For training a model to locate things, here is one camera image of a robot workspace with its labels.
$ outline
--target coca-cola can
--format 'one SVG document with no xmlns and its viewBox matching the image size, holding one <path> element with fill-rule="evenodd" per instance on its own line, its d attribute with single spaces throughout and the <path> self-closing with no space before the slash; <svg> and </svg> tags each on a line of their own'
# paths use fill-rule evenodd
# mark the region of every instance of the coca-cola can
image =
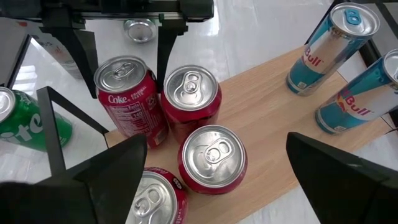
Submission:
<svg viewBox="0 0 398 224">
<path fill-rule="evenodd" d="M 146 167 L 126 224 L 183 224 L 187 209 L 181 182 L 167 170 Z"/>
<path fill-rule="evenodd" d="M 202 194 L 225 194 L 243 180 L 248 157 L 242 141 L 231 130 L 208 125 L 194 131 L 178 152 L 184 182 Z"/>
<path fill-rule="evenodd" d="M 121 134 L 145 134 L 158 146 L 169 127 L 160 107 L 152 71 L 139 58 L 125 55 L 104 62 L 94 74 L 99 102 Z"/>
<path fill-rule="evenodd" d="M 221 87 L 206 69 L 187 65 L 164 81 L 160 100 L 175 139 L 181 143 L 194 130 L 215 124 L 221 106 Z"/>
</svg>

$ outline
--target red bull logo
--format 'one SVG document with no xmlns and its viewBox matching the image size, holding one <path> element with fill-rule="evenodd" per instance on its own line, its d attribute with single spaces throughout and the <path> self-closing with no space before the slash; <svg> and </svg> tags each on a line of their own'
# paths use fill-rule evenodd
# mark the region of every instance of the red bull logo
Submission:
<svg viewBox="0 0 398 224">
<path fill-rule="evenodd" d="M 354 111 L 355 113 L 364 116 L 373 111 L 367 108 L 360 108 L 355 105 L 355 97 L 349 92 L 349 90 L 345 90 L 343 95 L 341 92 L 337 94 L 337 105 L 341 108 L 343 112 L 347 112 L 348 110 Z"/>
<path fill-rule="evenodd" d="M 311 49 L 310 48 L 308 48 L 305 51 L 304 55 L 302 56 L 302 60 L 303 60 L 303 62 L 310 62 L 310 64 L 312 64 L 315 67 L 317 67 L 321 62 L 323 63 L 322 59 L 318 58 L 318 56 L 314 57 L 311 54 Z"/>
</svg>

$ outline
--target can top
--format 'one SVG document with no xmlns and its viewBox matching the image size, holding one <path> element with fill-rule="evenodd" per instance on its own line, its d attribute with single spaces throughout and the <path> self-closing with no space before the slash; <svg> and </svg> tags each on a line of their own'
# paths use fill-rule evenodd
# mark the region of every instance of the can top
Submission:
<svg viewBox="0 0 398 224">
<path fill-rule="evenodd" d="M 186 65 L 174 70 L 164 83 L 166 99 L 177 109 L 200 110 L 216 97 L 218 82 L 205 68 Z"/>
<path fill-rule="evenodd" d="M 189 135 L 183 145 L 182 161 L 195 182 L 220 188 L 241 175 L 246 154 L 235 133 L 222 126 L 208 125 Z"/>
<path fill-rule="evenodd" d="M 95 71 L 94 82 L 102 91 L 120 93 L 140 83 L 146 69 L 145 63 L 135 56 L 118 56 L 105 61 Z"/>
<path fill-rule="evenodd" d="M 170 224 L 177 214 L 177 196 L 160 174 L 142 173 L 126 223 Z"/>
<path fill-rule="evenodd" d="M 370 36 L 380 27 L 377 14 L 362 4 L 338 4 L 331 10 L 330 17 L 332 23 L 341 31 L 353 36 Z"/>
<path fill-rule="evenodd" d="M 398 49 L 390 50 L 384 56 L 384 70 L 389 78 L 398 85 Z"/>
<path fill-rule="evenodd" d="M 123 25 L 126 35 L 137 43 L 144 43 L 156 36 L 156 25 L 149 19 L 128 20 Z"/>
<path fill-rule="evenodd" d="M 12 113 L 16 104 L 15 94 L 6 87 L 0 87 L 0 122 Z"/>
</svg>

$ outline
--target red bull can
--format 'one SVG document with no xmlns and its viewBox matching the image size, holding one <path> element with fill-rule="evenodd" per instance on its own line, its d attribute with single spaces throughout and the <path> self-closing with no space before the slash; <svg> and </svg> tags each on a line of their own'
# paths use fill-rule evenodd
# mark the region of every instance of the red bull can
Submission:
<svg viewBox="0 0 398 224">
<path fill-rule="evenodd" d="M 374 120 L 398 105 L 398 49 L 391 50 L 315 112 L 319 127 L 338 134 Z"/>
<path fill-rule="evenodd" d="M 366 6 L 355 3 L 335 6 L 287 75 L 289 89 L 301 96 L 311 95 L 377 32 L 379 26 L 379 18 Z"/>
</svg>

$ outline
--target soda can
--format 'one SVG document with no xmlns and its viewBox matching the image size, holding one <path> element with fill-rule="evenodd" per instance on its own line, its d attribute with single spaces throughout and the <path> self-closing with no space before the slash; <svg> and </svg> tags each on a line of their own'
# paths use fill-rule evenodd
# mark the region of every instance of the soda can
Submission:
<svg viewBox="0 0 398 224">
<path fill-rule="evenodd" d="M 205 68 L 180 67 L 164 82 L 160 100 L 175 139 L 181 143 L 194 130 L 215 124 L 221 106 L 221 87 Z"/>
<path fill-rule="evenodd" d="M 208 125 L 194 131 L 178 152 L 184 182 L 201 194 L 225 194 L 243 180 L 248 157 L 242 141 L 231 130 Z"/>
<path fill-rule="evenodd" d="M 169 127 L 160 107 L 155 77 L 134 56 L 119 56 L 104 62 L 94 74 L 99 102 L 121 134 L 145 134 L 150 148 L 168 135 Z"/>
<path fill-rule="evenodd" d="M 319 127 L 338 134 L 398 105 L 398 49 L 391 50 L 316 110 Z"/>
<path fill-rule="evenodd" d="M 18 21 L 19 26 L 25 27 L 29 35 L 36 40 L 73 78 L 83 79 L 76 62 L 67 48 L 51 34 L 41 31 L 43 25 L 32 21 Z"/>
<path fill-rule="evenodd" d="M 61 146 L 72 137 L 72 124 L 54 112 Z M 0 87 L 0 140 L 46 151 L 37 101 L 24 92 Z"/>
<path fill-rule="evenodd" d="M 181 182 L 167 170 L 146 167 L 126 224 L 183 224 L 187 209 Z"/>
<path fill-rule="evenodd" d="M 137 43 L 145 43 L 156 37 L 157 27 L 150 19 L 132 19 L 123 25 L 126 35 Z"/>
<path fill-rule="evenodd" d="M 341 3 L 325 17 L 287 75 L 287 86 L 311 95 L 377 32 L 380 20 L 368 7 Z"/>
</svg>

